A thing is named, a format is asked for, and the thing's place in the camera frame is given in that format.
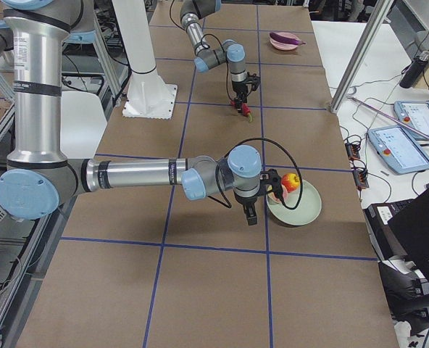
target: red apple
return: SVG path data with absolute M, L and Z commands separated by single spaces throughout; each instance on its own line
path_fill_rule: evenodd
M 286 187 L 288 193 L 291 193 L 300 187 L 300 178 L 295 173 L 287 173 L 282 177 L 280 183 Z

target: label sticker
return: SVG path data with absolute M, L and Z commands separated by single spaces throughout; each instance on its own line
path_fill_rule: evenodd
M 388 221 L 392 218 L 392 214 L 389 207 L 377 207 L 380 218 L 384 225 L 388 225 Z
M 13 47 L 14 68 L 16 70 L 29 70 L 29 36 L 15 36 Z

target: screen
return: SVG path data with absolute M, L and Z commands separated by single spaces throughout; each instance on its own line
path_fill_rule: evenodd
M 418 131 L 429 136 L 429 105 L 426 103 L 403 103 L 406 114 Z
M 419 167 L 429 163 L 401 128 L 394 127 L 375 133 L 386 148 L 390 149 L 401 168 Z

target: black tape band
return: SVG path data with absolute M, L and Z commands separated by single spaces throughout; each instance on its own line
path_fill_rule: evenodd
M 108 180 L 108 164 L 111 161 L 103 161 L 99 164 L 99 186 L 101 189 L 111 189 L 110 182 Z
M 13 91 L 30 94 L 42 94 L 44 96 L 61 96 L 62 88 L 59 86 L 45 85 L 43 83 L 29 81 L 13 81 Z
M 83 160 L 83 164 L 81 165 L 81 183 L 83 184 L 83 189 L 85 192 L 91 192 L 89 189 L 89 185 L 87 184 L 87 164 L 89 163 L 89 159 Z
M 67 161 L 61 161 L 61 162 L 53 162 L 53 163 L 29 163 L 29 162 L 17 162 L 17 161 L 11 161 L 10 159 L 7 160 L 7 165 L 9 167 L 13 168 L 19 168 L 19 169 L 56 169 L 56 168 L 62 168 L 66 167 L 68 165 Z
M 197 11 L 197 17 L 199 19 L 201 19 L 201 14 L 200 14 L 199 6 L 197 5 L 196 1 L 192 0 L 192 4 L 193 4 L 193 8 Z
M 170 185 L 178 184 L 178 164 L 175 158 L 170 158 L 168 162 L 168 178 L 170 179 Z
M 71 24 L 71 29 L 74 29 L 75 26 L 79 24 L 79 22 L 83 19 L 83 15 L 84 15 L 84 1 L 81 0 L 81 8 L 79 10 L 78 18 L 73 24 Z
M 5 9 L 4 17 L 18 17 L 25 18 L 26 20 L 35 20 L 36 22 L 53 25 L 54 27 L 63 29 L 68 33 L 71 31 L 70 25 L 62 22 L 61 20 L 56 20 L 55 18 L 47 17 L 39 13 L 23 11 L 22 9 Z

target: black monitor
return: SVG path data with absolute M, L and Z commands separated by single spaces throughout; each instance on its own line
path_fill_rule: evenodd
M 429 188 L 389 221 L 408 258 L 429 281 Z

